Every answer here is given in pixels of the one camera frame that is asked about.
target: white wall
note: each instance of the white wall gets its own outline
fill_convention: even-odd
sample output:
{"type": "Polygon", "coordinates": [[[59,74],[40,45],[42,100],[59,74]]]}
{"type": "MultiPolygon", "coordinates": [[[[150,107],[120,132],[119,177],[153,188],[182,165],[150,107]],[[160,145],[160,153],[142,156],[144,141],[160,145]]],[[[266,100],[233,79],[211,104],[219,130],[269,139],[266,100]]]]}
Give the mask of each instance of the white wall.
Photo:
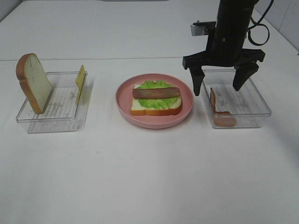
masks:
{"type": "MultiPolygon", "coordinates": [[[[270,0],[259,0],[255,9],[263,14],[269,3],[270,0]]],[[[265,18],[299,50],[299,0],[274,0],[265,18]]]]}
{"type": "Polygon", "coordinates": [[[21,3],[21,0],[0,0],[0,22],[21,3]]]}

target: pink plate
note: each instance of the pink plate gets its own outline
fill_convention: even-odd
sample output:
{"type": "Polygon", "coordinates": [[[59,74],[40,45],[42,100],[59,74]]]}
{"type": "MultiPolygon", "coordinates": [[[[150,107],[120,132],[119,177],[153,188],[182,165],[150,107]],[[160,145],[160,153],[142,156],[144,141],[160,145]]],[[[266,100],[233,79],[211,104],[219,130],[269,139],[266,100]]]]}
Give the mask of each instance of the pink plate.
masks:
{"type": "Polygon", "coordinates": [[[116,91],[116,104],[122,116],[132,124],[152,129],[171,127],[184,120],[190,113],[194,103],[193,93],[190,88],[181,80],[164,74],[143,74],[132,77],[125,81],[116,91]],[[142,84],[146,80],[164,80],[180,88],[183,107],[179,114],[169,116],[133,116],[130,114],[133,87],[135,84],[142,84]]]}

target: bread crust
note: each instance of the bread crust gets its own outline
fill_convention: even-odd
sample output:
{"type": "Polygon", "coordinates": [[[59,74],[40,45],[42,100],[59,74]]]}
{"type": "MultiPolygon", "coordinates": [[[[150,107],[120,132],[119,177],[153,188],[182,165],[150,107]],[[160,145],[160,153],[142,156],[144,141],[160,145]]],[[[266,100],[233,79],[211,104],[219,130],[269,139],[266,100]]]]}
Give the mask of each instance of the bread crust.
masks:
{"type": "Polygon", "coordinates": [[[17,63],[15,72],[16,72],[17,78],[19,80],[20,86],[21,86],[25,96],[27,97],[33,111],[35,113],[42,113],[43,111],[39,107],[38,102],[37,102],[36,98],[34,97],[32,90],[30,89],[30,87],[28,85],[28,81],[27,81],[27,78],[25,75],[25,62],[27,61],[27,59],[30,55],[34,55],[35,57],[37,57],[36,54],[34,54],[34,53],[29,53],[29,54],[23,55],[17,63]]]}
{"type": "Polygon", "coordinates": [[[167,116],[167,115],[177,115],[181,112],[183,107],[183,102],[181,102],[181,105],[177,108],[169,108],[164,110],[131,110],[131,115],[134,116],[142,116],[142,115],[150,115],[150,116],[167,116]]]}
{"type": "Polygon", "coordinates": [[[214,110],[214,123],[220,127],[234,127],[237,123],[234,117],[217,117],[217,115],[231,115],[229,111],[216,111],[216,96],[212,88],[210,88],[211,103],[214,110]]]}

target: sandwich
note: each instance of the sandwich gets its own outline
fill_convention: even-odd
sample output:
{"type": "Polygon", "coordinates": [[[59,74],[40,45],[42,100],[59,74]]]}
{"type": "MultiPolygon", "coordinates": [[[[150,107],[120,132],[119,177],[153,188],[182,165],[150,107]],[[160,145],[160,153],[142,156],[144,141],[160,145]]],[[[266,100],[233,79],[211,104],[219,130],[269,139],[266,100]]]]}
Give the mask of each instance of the sandwich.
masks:
{"type": "Polygon", "coordinates": [[[178,87],[163,80],[147,80],[135,84],[131,115],[168,116],[182,110],[182,97],[178,87]]]}

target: robotic arm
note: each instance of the robotic arm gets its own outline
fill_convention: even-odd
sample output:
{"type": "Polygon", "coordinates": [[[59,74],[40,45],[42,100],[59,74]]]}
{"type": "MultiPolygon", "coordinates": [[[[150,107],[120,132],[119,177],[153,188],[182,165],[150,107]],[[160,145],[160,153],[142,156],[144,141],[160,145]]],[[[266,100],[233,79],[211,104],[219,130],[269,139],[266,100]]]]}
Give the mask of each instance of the robotic arm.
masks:
{"type": "Polygon", "coordinates": [[[192,35],[208,35],[206,50],[183,57],[183,67],[193,80],[193,91],[199,95],[205,76],[202,66],[234,67],[233,87],[238,91],[246,80],[257,72],[257,61],[265,53],[260,49],[243,49],[254,5],[258,0],[220,0],[217,22],[196,22],[192,35]]]}

